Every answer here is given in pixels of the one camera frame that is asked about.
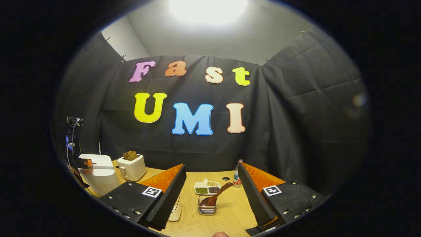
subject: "letter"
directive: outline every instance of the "letter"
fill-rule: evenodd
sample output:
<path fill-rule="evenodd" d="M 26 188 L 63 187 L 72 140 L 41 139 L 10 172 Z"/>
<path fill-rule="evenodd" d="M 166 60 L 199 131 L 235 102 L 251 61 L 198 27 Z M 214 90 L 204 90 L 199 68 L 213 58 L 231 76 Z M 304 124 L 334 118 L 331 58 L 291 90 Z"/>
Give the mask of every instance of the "letter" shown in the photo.
<path fill-rule="evenodd" d="M 176 61 L 168 65 L 168 69 L 165 71 L 165 76 L 182 76 L 186 74 L 186 72 L 186 63 L 183 61 Z"/>
<path fill-rule="evenodd" d="M 186 103 L 175 103 L 174 108 L 176 109 L 176 125 L 171 131 L 173 134 L 182 135 L 185 133 L 183 123 L 189 134 L 193 133 L 197 124 L 199 124 L 199 127 L 196 129 L 197 135 L 209 136 L 213 134 L 211 130 L 213 105 L 201 104 L 195 115 L 192 114 Z"/>
<path fill-rule="evenodd" d="M 242 125 L 241 109 L 244 108 L 243 104 L 240 103 L 229 103 L 226 105 L 229 110 L 229 127 L 228 132 L 240 133 L 245 131 L 245 127 Z"/>
<path fill-rule="evenodd" d="M 148 93 L 137 93 L 135 96 L 136 104 L 134 105 L 134 116 L 142 123 L 153 123 L 161 117 L 162 103 L 167 98 L 165 93 L 155 93 L 155 108 L 152 114 L 145 114 L 146 99 L 149 98 Z"/>
<path fill-rule="evenodd" d="M 235 82 L 241 86 L 250 85 L 250 81 L 246 81 L 245 75 L 250 75 L 250 72 L 246 71 L 245 68 L 239 67 L 232 70 L 235 73 Z"/>
<path fill-rule="evenodd" d="M 142 76 L 146 76 L 149 71 L 149 67 L 155 66 L 155 61 L 140 62 L 136 64 L 136 70 L 133 73 L 133 77 L 129 82 L 138 82 L 142 80 Z"/>
<path fill-rule="evenodd" d="M 205 79 L 207 82 L 219 84 L 224 80 L 224 78 L 221 75 L 222 74 L 221 68 L 208 67 L 206 69 L 206 74 L 207 75 L 205 76 Z"/>

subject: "white tray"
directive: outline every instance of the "white tray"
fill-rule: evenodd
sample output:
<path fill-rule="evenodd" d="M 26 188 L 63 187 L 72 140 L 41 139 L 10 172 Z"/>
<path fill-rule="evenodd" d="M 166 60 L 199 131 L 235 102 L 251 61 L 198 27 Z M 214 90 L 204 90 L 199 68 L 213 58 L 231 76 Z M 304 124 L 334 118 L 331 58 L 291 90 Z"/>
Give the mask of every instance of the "white tray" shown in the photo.
<path fill-rule="evenodd" d="M 208 182 L 210 182 L 210 183 L 216 183 L 217 185 L 216 186 L 208 186 Z M 208 181 L 208 179 L 205 179 L 204 182 L 196 182 L 195 183 L 194 190 L 195 190 L 195 193 L 200 194 L 200 193 L 196 192 L 196 188 L 205 188 L 206 191 L 207 191 L 207 193 L 202 194 L 202 195 L 215 195 L 216 193 L 213 193 L 213 194 L 212 193 L 209 193 L 209 188 L 210 187 L 217 187 L 217 188 L 221 189 L 221 186 L 219 185 L 218 182 Z"/>

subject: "spoon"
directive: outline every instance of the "spoon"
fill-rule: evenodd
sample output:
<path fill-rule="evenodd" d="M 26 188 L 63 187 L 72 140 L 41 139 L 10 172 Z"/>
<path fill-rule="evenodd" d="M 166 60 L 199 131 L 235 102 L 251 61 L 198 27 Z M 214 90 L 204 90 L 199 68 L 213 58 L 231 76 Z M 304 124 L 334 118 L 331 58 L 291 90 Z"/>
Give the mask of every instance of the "spoon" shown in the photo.
<path fill-rule="evenodd" d="M 213 195 L 212 197 L 207 197 L 205 199 L 203 199 L 199 206 L 201 207 L 213 207 L 215 206 L 216 203 L 216 198 L 223 192 L 225 191 L 227 188 L 233 186 L 234 184 L 231 182 L 228 182 L 226 184 L 224 184 L 224 186 L 222 186 L 222 188 L 219 190 L 219 192 L 217 192 L 215 195 Z"/>

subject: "hand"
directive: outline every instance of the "hand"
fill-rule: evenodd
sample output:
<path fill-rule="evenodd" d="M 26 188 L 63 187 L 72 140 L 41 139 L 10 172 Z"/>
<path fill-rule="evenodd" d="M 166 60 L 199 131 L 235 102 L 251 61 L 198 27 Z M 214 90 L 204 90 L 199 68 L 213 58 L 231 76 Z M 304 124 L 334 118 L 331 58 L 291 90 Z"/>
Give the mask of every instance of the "hand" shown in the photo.
<path fill-rule="evenodd" d="M 216 232 L 212 237 L 229 237 L 225 232 Z"/>

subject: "black cloth backdrop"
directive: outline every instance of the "black cloth backdrop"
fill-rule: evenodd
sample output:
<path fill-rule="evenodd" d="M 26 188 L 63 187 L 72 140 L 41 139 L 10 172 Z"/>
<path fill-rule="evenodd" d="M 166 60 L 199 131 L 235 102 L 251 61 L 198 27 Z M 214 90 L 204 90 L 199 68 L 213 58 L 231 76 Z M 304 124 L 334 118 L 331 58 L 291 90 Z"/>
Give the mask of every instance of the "black cloth backdrop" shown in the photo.
<path fill-rule="evenodd" d="M 85 120 L 78 136 L 82 153 L 118 159 L 135 150 L 148 167 L 168 169 L 184 163 L 187 171 L 232 170 L 238 159 L 284 179 L 298 179 L 330 194 L 356 172 L 368 135 L 366 106 L 353 104 L 365 94 L 358 69 L 320 29 L 308 30 L 265 65 L 212 56 L 160 56 L 121 63 L 97 34 L 75 57 L 59 90 L 54 117 L 56 140 L 64 150 L 65 118 Z M 140 82 L 129 83 L 136 63 L 155 61 Z M 186 62 L 183 76 L 166 77 L 168 65 Z M 205 80 L 206 68 L 223 70 L 220 84 Z M 235 82 L 232 69 L 250 72 L 250 85 Z M 162 115 L 154 123 L 134 117 L 136 93 L 150 94 L 146 113 L 154 109 L 154 93 L 166 93 Z M 192 113 L 203 103 L 213 105 L 213 134 L 174 135 L 174 103 L 188 104 Z M 227 132 L 226 104 L 242 103 L 246 131 Z"/>

